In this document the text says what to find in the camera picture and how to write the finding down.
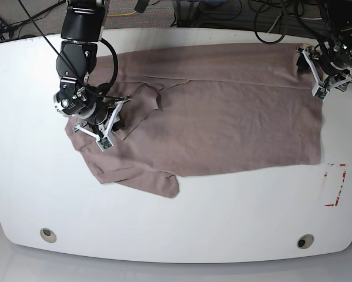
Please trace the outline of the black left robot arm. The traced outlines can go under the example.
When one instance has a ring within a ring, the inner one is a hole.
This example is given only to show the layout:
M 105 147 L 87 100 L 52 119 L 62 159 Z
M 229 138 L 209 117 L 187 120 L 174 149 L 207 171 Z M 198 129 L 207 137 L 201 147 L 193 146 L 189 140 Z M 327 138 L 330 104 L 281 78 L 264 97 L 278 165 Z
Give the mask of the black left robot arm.
M 294 1 L 293 13 L 300 26 L 319 43 L 317 55 L 324 73 L 336 76 L 352 68 L 352 1 L 317 1 L 322 21 L 326 24 L 325 35 L 308 27 L 299 15 L 299 1 Z

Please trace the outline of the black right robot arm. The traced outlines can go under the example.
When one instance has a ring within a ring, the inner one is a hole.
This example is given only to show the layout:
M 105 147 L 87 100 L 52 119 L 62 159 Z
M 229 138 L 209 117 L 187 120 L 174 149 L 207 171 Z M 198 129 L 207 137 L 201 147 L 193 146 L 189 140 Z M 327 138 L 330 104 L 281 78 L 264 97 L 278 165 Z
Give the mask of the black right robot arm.
M 61 51 L 56 60 L 60 90 L 54 96 L 57 111 L 76 116 L 101 135 L 117 101 L 104 99 L 118 76 L 118 57 L 112 45 L 102 38 L 109 1 L 68 1 L 61 31 Z M 111 52 L 113 73 L 110 81 L 99 86 L 88 83 L 97 64 L 97 43 Z

